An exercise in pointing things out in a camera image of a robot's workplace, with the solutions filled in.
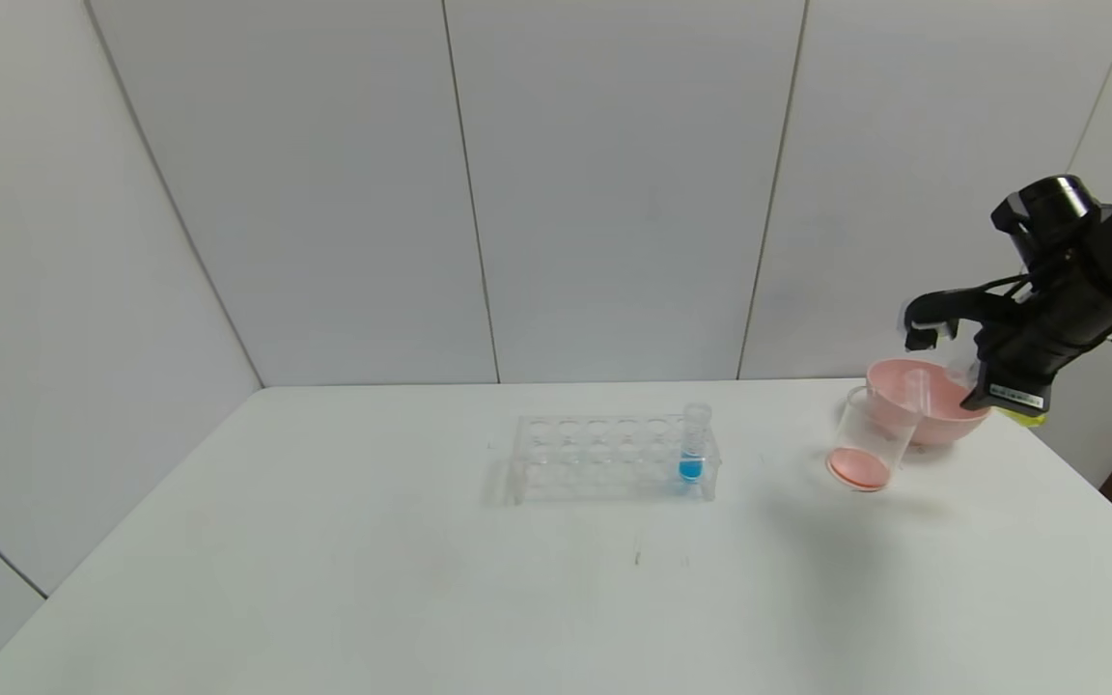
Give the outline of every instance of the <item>pink liquid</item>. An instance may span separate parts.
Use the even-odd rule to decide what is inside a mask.
[[[826,457],[826,466],[835,478],[861,489],[880,489],[891,480],[886,464],[861,449],[834,449]]]

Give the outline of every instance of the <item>white table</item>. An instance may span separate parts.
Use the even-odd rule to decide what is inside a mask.
[[[274,388],[0,653],[0,694],[1112,694],[1112,507],[994,414],[886,492],[853,381]],[[519,414],[714,406],[711,503],[498,506]]]

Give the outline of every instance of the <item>blue liquid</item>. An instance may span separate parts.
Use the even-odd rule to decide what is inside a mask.
[[[687,451],[681,451],[681,465],[677,470],[681,471],[681,478],[684,479],[698,479],[702,478],[702,457],[694,457],[693,454]]]

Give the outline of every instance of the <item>robotic arm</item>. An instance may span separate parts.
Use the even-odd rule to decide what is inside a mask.
[[[1079,178],[1055,176],[1009,195],[991,217],[1027,272],[917,296],[903,312],[905,347],[927,350],[941,334],[954,338],[962,319],[980,322],[976,384],[963,408],[1044,414],[1058,370],[1112,335],[1112,206]],[[1006,285],[1004,295],[990,291]]]

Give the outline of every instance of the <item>cable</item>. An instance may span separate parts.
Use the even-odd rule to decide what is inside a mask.
[[[1023,278],[1022,281],[1017,281],[1011,286],[1011,289],[1003,291],[1002,296],[1015,296],[1015,291],[1023,289],[1023,286],[1027,285],[1027,277]]]
[[[986,289],[994,289],[994,287],[1002,287],[1003,285],[1010,285],[1012,281],[1017,281],[1021,285],[1027,281],[1027,274],[1013,275],[1011,277],[1002,278],[1002,280],[986,281],[984,285],[976,286],[972,291],[985,291]]]

